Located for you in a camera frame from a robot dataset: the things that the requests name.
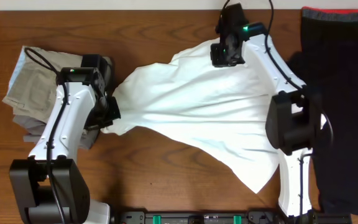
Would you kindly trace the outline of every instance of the wrinkled white cloth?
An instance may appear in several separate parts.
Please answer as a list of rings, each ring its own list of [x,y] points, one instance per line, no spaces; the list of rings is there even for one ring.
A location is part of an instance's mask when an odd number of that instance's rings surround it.
[[[210,46],[217,42],[184,50],[169,64],[137,68],[113,93],[122,118],[102,131],[153,129],[211,154],[257,193],[278,166],[265,133],[270,97],[246,64],[212,66]]]

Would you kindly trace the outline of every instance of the cable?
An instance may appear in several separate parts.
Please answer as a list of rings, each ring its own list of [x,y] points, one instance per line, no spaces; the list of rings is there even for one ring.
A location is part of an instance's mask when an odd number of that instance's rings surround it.
[[[311,156],[312,153],[309,154],[304,154],[301,155],[301,158],[299,160],[299,164],[300,164],[300,172],[301,172],[301,192],[299,193],[299,198],[300,198],[300,213],[299,213],[299,224],[302,224],[303,220],[302,220],[302,214],[303,214],[303,159],[305,157]]]
[[[272,3],[272,0],[268,0],[269,3],[270,3],[270,8],[272,10],[272,14],[270,16],[270,22],[268,24],[268,29],[267,29],[267,33],[266,33],[266,36],[265,36],[265,49],[266,49],[266,52],[268,54],[268,56],[270,57],[271,61],[273,62],[273,64],[276,66],[277,70],[283,75],[284,79],[290,84],[292,85],[294,88],[296,88],[299,92],[301,92],[305,98],[309,98],[307,94],[305,94],[305,91],[300,87],[298,86],[297,84],[295,84],[291,78],[289,78],[285,72],[280,68],[280,66],[278,65],[278,63],[276,62],[276,60],[273,58],[271,52],[270,52],[270,47],[268,47],[267,45],[267,39],[269,37],[269,33],[270,33],[270,30],[272,28],[272,24],[273,24],[273,18],[274,18],[274,7],[273,7],[273,3]],[[325,113],[325,111],[314,101],[312,101],[310,98],[309,100],[320,110],[321,114],[326,118],[326,121],[327,121],[327,124],[329,126],[329,132],[330,132],[330,144],[331,144],[331,147],[333,146],[334,144],[334,131],[333,131],[333,126],[327,116],[327,114]],[[300,194],[299,194],[299,197],[300,197],[300,216],[299,216],[299,224],[302,224],[303,220],[302,220],[302,214],[303,214],[303,159],[307,156],[312,156],[312,154],[304,154],[304,155],[301,155],[300,157]]]
[[[272,54],[270,53],[270,47],[268,47],[267,45],[267,39],[269,37],[269,33],[270,33],[270,29],[272,28],[272,24],[273,24],[273,18],[274,18],[274,7],[273,7],[273,3],[272,3],[272,0],[268,0],[269,3],[270,3],[270,8],[271,8],[271,11],[272,11],[272,14],[270,16],[270,22],[268,24],[268,29],[267,29],[267,33],[266,33],[266,36],[265,36],[265,49],[266,49],[266,52],[268,54],[268,56],[270,57],[271,61],[273,62],[273,64],[276,66],[277,70],[283,75],[284,79],[291,85],[293,86],[294,88],[296,88],[299,92],[301,92],[306,98],[308,98],[308,96],[305,94],[305,92],[303,91],[303,89],[298,86],[297,84],[295,84],[290,77],[288,77],[285,72],[280,68],[280,66],[278,65],[278,63],[276,62],[276,60],[273,58]],[[327,116],[327,114],[324,112],[324,110],[317,105],[317,103],[315,103],[314,101],[310,100],[321,112],[321,114],[326,118],[326,121],[328,123],[328,126],[329,126],[329,133],[330,133],[330,145],[331,147],[333,146],[334,144],[334,131],[333,131],[333,126],[331,125],[331,122]]]
[[[106,83],[105,89],[109,90],[111,88],[111,85],[112,85],[112,76],[113,76],[112,73],[113,73],[114,69],[112,68],[112,65],[110,65],[107,61],[106,61],[106,64],[110,68],[110,79],[109,79],[109,83]]]
[[[49,182],[50,182],[50,186],[51,186],[51,189],[52,189],[52,193],[53,193],[53,197],[55,199],[55,202],[56,202],[56,205],[58,207],[58,211],[59,211],[59,214],[60,214],[60,218],[62,219],[62,223],[65,224],[66,221],[65,221],[65,214],[64,214],[64,211],[63,211],[63,207],[62,207],[62,204],[60,203],[60,200],[59,200],[59,196],[57,195],[57,189],[56,189],[56,183],[55,183],[55,179],[54,179],[54,176],[52,174],[52,166],[51,166],[51,162],[52,162],[52,149],[53,149],[53,137],[55,135],[55,132],[56,132],[56,129],[57,129],[57,126],[59,124],[59,121],[60,121],[60,118],[62,117],[62,114],[64,112],[64,109],[66,107],[66,104],[67,104],[67,87],[65,85],[65,79],[64,77],[61,76],[61,74],[56,70],[56,68],[42,55],[40,55],[38,52],[36,52],[35,50],[31,49],[31,48],[28,48],[26,47],[24,49],[24,52],[25,54],[31,59],[33,60],[35,63],[43,66],[44,68],[48,69],[48,70],[51,70],[53,72],[55,72],[57,78],[59,79],[59,82],[62,84],[62,87],[63,87],[63,91],[64,91],[64,94],[65,94],[65,97],[63,98],[63,104],[62,104],[62,107],[60,108],[60,111],[59,111],[59,114],[57,115],[56,117],[56,121],[55,123],[53,124],[52,126],[52,130],[50,131],[50,135],[49,135],[49,140],[47,142],[47,172],[48,172],[48,176],[49,176]],[[33,53],[35,54],[36,56],[38,56],[42,61],[44,61],[49,67],[47,67],[46,65],[40,63],[38,60],[36,60],[35,58],[33,58],[30,53]]]
[[[230,1],[230,0],[227,0],[226,3],[224,3],[223,8],[222,8],[222,11],[223,11],[224,8],[226,8],[227,4],[229,4],[229,1]]]

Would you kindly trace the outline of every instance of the wood grain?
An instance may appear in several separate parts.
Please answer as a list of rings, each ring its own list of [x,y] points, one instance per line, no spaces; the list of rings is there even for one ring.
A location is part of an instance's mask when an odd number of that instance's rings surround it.
[[[264,10],[246,14],[250,21],[267,22],[270,17]],[[12,123],[12,109],[1,102],[22,45],[110,56],[116,61],[118,85],[136,67],[167,63],[173,54],[217,38],[218,16],[218,11],[0,12],[0,223],[21,222],[8,171],[13,159],[26,158],[34,146],[22,142],[25,131]],[[272,36],[285,59],[300,50],[299,16],[299,11],[276,13]],[[90,151],[78,152],[78,166],[91,196],[115,209],[275,207],[280,191],[278,172],[256,195],[229,168],[200,149],[145,128],[123,136],[100,135]],[[314,178],[311,186],[317,206]]]

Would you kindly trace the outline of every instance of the black cloth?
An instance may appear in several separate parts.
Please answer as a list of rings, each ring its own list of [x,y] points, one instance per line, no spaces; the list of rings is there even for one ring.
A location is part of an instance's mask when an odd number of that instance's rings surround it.
[[[358,13],[304,9],[301,44],[288,65],[307,85],[320,87],[334,131],[333,147],[325,126],[314,148],[320,205],[326,213],[358,215]]]

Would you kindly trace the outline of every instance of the gray cloth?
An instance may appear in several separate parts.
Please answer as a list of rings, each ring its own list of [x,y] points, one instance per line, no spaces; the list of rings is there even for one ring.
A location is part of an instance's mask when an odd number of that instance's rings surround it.
[[[55,105],[56,74],[33,62],[24,53],[24,48],[25,46],[21,50],[9,81],[8,92],[2,102],[13,108],[13,122],[27,130],[28,134],[23,140],[36,144]],[[44,56],[58,71],[63,67],[81,66],[82,56],[31,48]],[[99,130],[84,130],[79,147],[90,149],[98,134]]]
[[[23,141],[34,142],[34,144],[39,141],[46,126],[46,124],[42,121],[23,115],[16,115],[13,117],[13,122],[27,130],[28,134],[23,136]],[[84,130],[78,147],[80,149],[90,149],[98,137],[98,134],[99,130]]]

